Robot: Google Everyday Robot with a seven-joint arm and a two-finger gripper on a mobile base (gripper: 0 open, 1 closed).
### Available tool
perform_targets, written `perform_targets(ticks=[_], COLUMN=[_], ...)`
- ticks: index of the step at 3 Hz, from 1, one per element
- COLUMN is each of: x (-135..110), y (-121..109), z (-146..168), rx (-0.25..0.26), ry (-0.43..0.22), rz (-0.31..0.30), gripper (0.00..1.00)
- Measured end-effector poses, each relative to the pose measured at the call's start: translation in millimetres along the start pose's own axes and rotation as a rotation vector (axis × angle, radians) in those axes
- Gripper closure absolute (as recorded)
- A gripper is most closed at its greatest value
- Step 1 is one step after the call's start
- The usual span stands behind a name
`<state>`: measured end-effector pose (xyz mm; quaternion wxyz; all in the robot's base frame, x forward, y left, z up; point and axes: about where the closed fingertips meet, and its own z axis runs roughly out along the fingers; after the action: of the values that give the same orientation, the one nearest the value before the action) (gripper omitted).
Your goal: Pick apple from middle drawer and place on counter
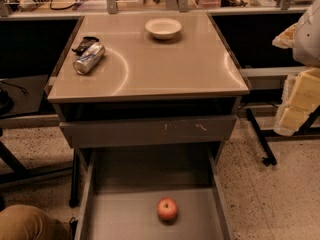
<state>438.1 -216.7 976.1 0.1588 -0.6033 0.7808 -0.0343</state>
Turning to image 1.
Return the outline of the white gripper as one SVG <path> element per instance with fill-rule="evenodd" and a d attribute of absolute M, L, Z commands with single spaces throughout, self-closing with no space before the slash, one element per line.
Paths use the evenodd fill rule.
<path fill-rule="evenodd" d="M 314 0 L 296 23 L 278 36 L 272 45 L 292 48 L 293 58 L 308 67 L 289 74 L 284 83 L 282 103 L 278 107 L 273 130 L 292 136 L 320 106 L 320 0 Z"/>

